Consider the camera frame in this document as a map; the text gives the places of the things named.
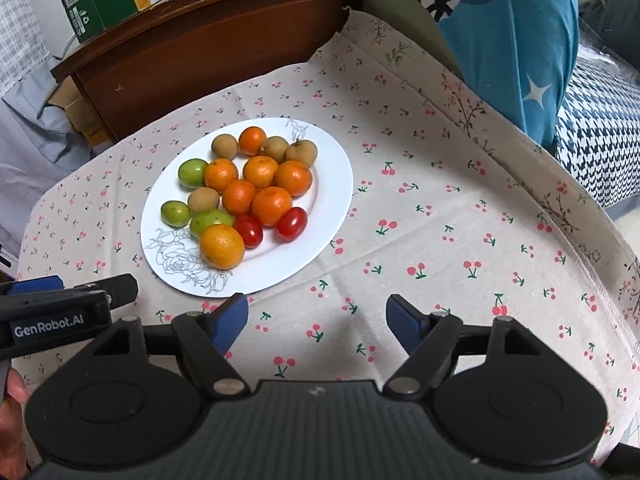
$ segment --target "white wall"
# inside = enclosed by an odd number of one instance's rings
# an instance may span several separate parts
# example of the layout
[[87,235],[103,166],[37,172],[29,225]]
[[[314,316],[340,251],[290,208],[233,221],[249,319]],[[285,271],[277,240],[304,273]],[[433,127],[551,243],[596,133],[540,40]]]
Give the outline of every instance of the white wall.
[[[75,38],[62,3],[60,0],[31,0],[31,6],[38,18],[50,53],[60,57],[66,42],[70,38]],[[71,52],[77,44],[78,40],[74,39],[67,53]]]

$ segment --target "white plate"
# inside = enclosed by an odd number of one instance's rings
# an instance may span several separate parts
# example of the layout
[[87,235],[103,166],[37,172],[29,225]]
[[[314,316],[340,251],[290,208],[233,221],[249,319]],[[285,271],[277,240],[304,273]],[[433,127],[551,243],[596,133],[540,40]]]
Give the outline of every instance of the white plate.
[[[308,214],[305,231],[293,242],[279,243],[273,229],[265,228],[259,247],[248,249],[242,263],[231,271],[209,267],[200,257],[189,228],[174,229],[162,222],[160,207],[167,200],[187,202],[190,190],[178,182],[178,168],[190,158],[213,160],[211,141],[219,134],[236,139],[248,126],[260,126],[268,137],[289,142],[303,138],[318,146],[313,184],[294,206]],[[247,158],[235,159],[240,175]],[[231,124],[194,142],[165,168],[156,180],[142,211],[140,238],[146,260],[165,283],[203,298],[227,298],[235,292],[252,294],[276,285],[311,262],[329,244],[342,225],[351,204],[353,173],[338,142],[317,126],[285,118],[264,118]]]

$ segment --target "red cherry tomato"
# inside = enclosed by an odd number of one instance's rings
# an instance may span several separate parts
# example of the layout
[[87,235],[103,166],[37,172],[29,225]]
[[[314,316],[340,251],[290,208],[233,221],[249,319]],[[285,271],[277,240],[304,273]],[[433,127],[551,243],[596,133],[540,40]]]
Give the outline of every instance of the red cherry tomato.
[[264,238],[262,223],[251,215],[238,215],[234,220],[234,229],[240,233],[244,246],[248,249],[260,245]]
[[276,224],[276,232],[284,241],[292,242],[305,230],[306,221],[306,211],[301,207],[292,207]]

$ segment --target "white curtain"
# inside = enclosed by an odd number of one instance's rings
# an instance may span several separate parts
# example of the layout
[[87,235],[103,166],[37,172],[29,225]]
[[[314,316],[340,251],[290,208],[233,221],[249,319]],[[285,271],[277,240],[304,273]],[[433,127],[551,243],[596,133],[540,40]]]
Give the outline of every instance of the white curtain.
[[48,55],[30,0],[0,0],[0,97]]

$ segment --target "wooden headboard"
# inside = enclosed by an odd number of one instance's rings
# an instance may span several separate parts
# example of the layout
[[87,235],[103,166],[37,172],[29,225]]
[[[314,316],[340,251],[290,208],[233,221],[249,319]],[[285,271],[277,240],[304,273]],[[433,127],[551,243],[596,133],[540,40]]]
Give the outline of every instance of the wooden headboard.
[[71,76],[113,140],[229,85],[306,61],[358,0],[165,0],[84,44]]

